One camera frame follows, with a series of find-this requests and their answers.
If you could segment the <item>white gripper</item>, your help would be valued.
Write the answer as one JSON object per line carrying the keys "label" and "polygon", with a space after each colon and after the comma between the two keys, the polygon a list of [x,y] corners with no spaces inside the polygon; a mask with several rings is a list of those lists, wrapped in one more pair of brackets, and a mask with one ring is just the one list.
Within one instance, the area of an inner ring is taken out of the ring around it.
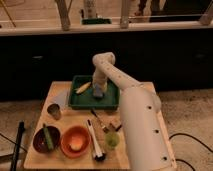
{"label": "white gripper", "polygon": [[107,76],[99,70],[96,70],[92,76],[93,83],[97,84],[103,92],[107,91]]}

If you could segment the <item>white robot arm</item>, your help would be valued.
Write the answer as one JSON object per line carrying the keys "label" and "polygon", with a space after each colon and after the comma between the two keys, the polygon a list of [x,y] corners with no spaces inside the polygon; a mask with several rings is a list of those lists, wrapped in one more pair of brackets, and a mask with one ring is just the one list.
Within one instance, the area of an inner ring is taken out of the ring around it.
{"label": "white robot arm", "polygon": [[131,171],[176,171],[156,92],[116,68],[112,52],[96,54],[92,62],[93,83],[110,79],[121,90],[119,111]]}

